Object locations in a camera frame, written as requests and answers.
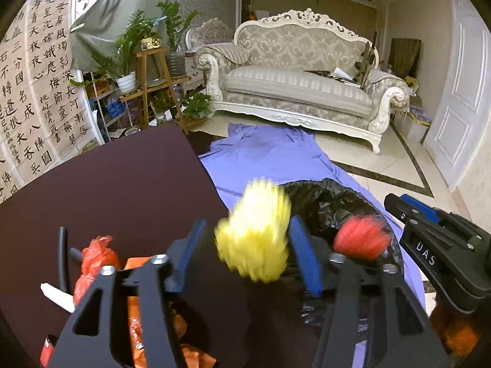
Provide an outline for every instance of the blue fabric sheet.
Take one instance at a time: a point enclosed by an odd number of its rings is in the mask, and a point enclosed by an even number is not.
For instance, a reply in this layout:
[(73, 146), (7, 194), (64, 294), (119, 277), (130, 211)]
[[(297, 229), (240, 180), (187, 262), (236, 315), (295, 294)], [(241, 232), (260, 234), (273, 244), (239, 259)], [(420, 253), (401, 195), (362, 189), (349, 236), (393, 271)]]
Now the blue fabric sheet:
[[(200, 159), (229, 210), (254, 178), (269, 178), (276, 184), (331, 178), (369, 200), (384, 214), (400, 240), (402, 229), (392, 216), (368, 190), (331, 163), (313, 135), (296, 128), (240, 124), (230, 124), (228, 134), (228, 138), (213, 142), (210, 151)], [(419, 269), (403, 249), (402, 255), (406, 282), (425, 307)], [(353, 366), (363, 366), (364, 352), (365, 342), (357, 345)]]

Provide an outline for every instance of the red pom-pom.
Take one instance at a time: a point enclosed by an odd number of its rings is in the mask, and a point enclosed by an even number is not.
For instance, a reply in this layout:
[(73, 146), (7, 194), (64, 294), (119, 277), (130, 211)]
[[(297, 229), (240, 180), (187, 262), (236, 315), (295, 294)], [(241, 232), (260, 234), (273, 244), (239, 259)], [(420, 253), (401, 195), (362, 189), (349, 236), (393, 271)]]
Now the red pom-pom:
[(355, 216), (338, 231), (334, 251), (355, 259), (375, 260), (389, 246), (390, 240), (380, 221), (370, 216)]

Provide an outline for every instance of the sofa backrest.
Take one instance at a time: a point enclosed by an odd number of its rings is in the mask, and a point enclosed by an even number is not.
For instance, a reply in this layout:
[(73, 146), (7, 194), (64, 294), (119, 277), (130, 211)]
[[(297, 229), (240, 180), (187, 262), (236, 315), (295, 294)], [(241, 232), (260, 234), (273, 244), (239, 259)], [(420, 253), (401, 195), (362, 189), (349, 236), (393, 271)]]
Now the sofa backrest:
[[(356, 35), (327, 15), (290, 10), (273, 17), (248, 21), (235, 31), (234, 43), (250, 52), (247, 64), (330, 71), (339, 67), (355, 76), (368, 39)], [(375, 50), (372, 67), (379, 65)]]
[(234, 31), (218, 18), (210, 19), (200, 27), (192, 28), (186, 33), (186, 47), (196, 50), (207, 44), (232, 41)]

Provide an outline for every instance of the calligraphy scroll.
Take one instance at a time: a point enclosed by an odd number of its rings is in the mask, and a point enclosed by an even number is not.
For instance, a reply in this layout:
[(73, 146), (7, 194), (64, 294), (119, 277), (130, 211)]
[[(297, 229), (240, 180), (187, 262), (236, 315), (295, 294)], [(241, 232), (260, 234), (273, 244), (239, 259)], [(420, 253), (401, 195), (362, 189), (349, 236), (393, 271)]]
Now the calligraphy scroll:
[(71, 0), (28, 0), (0, 43), (0, 202), (94, 137), (70, 84)]

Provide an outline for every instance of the sofa seat cushion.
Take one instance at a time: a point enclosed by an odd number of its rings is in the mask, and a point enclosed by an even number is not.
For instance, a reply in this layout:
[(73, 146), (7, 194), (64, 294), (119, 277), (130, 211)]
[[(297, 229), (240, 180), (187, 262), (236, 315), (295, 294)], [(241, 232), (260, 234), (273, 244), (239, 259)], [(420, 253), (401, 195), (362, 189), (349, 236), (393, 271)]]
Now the sofa seat cushion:
[(373, 102), (363, 90), (303, 71), (263, 67), (238, 67), (224, 77), (227, 91), (262, 95), (359, 117), (369, 117)]

